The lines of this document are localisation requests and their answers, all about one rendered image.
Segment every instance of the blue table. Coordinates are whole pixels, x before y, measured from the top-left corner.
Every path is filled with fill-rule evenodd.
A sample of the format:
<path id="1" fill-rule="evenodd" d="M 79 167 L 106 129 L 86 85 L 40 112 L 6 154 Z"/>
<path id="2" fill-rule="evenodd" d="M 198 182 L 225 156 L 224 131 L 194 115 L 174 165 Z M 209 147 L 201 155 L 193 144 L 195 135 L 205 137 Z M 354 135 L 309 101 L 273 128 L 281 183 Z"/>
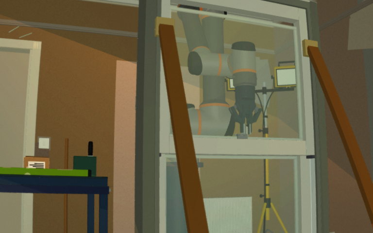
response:
<path id="1" fill-rule="evenodd" d="M 99 232 L 107 233 L 107 177 L 1 175 L 2 193 L 88 194 L 87 231 L 94 233 L 95 194 L 100 195 Z"/>

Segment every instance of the tripod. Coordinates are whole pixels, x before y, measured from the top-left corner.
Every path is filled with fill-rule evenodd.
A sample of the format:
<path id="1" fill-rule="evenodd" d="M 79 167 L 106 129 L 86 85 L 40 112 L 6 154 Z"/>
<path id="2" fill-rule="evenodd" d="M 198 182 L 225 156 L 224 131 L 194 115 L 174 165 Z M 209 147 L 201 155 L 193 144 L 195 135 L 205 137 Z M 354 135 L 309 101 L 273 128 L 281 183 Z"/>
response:
<path id="1" fill-rule="evenodd" d="M 267 126 L 267 106 L 268 106 L 268 102 L 273 94 L 274 91 L 285 91 L 286 89 L 277 89 L 277 90 L 274 90 L 272 89 L 272 93 L 267 101 L 267 89 L 266 89 L 266 83 L 264 82 L 263 83 L 263 88 L 262 90 L 257 90 L 255 91 L 256 93 L 258 92 L 262 92 L 263 93 L 263 101 L 264 101 L 264 104 L 265 105 L 265 108 L 263 109 L 263 106 L 262 106 L 262 113 L 263 113 L 263 130 L 259 130 L 259 132 L 263 132 L 263 137 L 268 137 L 268 126 Z M 269 181 L 269 161 L 268 159 L 265 159 L 264 160 L 264 195 L 260 195 L 260 197 L 264 197 L 264 205 L 263 205 L 263 210 L 262 210 L 262 215 L 260 217 L 260 222 L 259 222 L 259 227 L 258 227 L 258 231 L 257 233 L 260 233 L 260 229 L 262 227 L 262 224 L 263 224 L 263 233 L 266 233 L 266 220 L 269 220 L 270 219 L 270 208 L 272 207 L 273 211 L 274 211 L 274 214 L 276 215 L 278 221 L 280 222 L 281 224 L 281 227 L 282 229 L 285 231 L 285 233 L 288 233 L 288 231 L 286 230 L 280 216 L 278 215 L 278 212 L 276 211 L 276 208 L 274 207 L 273 203 L 271 202 L 271 199 L 270 199 L 270 181 Z"/>

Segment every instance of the green box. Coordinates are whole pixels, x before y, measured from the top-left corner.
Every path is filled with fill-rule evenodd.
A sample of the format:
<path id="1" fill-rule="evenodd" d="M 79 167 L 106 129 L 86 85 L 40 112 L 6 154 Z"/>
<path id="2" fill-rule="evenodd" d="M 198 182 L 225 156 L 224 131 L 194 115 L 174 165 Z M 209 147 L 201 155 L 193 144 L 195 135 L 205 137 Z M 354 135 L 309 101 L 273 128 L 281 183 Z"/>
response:
<path id="1" fill-rule="evenodd" d="M 22 167 L 0 167 L 2 175 L 34 175 L 34 176 L 88 176 L 88 170 L 39 169 Z"/>
<path id="2" fill-rule="evenodd" d="M 74 156 L 74 169 L 91 170 L 91 176 L 96 176 L 97 157 Z"/>

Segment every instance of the wooden pole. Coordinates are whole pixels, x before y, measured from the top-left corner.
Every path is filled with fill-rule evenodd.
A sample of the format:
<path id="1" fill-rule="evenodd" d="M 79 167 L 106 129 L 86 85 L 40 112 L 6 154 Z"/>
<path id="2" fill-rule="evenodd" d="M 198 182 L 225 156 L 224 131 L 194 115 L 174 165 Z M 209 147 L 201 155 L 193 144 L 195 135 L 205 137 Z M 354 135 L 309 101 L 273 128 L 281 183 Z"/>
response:
<path id="1" fill-rule="evenodd" d="M 192 129 L 189 123 L 187 100 L 173 26 L 160 24 L 159 38 L 167 95 L 169 98 L 173 140 L 183 197 L 186 228 L 188 233 L 208 233 L 201 182 L 198 174 Z"/>
<path id="2" fill-rule="evenodd" d="M 68 138 L 65 138 L 65 169 L 68 169 Z M 68 233 L 68 195 L 64 194 L 64 232 Z"/>
<path id="3" fill-rule="evenodd" d="M 373 183 L 365 164 L 364 157 L 361 154 L 359 144 L 357 143 L 354 131 L 350 121 L 340 101 L 336 87 L 330 77 L 325 61 L 322 58 L 318 47 L 308 46 L 308 55 L 315 69 L 321 88 L 324 92 L 326 101 L 329 104 L 333 119 L 337 125 L 339 135 L 342 139 L 348 159 L 363 197 L 365 208 L 367 209 L 369 219 L 373 227 Z"/>

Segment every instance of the white radiator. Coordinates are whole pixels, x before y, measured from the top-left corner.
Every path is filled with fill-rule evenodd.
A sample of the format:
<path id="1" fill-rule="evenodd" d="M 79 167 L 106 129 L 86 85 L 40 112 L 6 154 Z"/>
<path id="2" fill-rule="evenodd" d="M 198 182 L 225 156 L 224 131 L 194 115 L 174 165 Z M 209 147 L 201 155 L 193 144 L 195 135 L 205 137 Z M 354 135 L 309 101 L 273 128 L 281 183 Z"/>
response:
<path id="1" fill-rule="evenodd" d="M 210 233 L 252 233 L 252 198 L 204 198 Z"/>

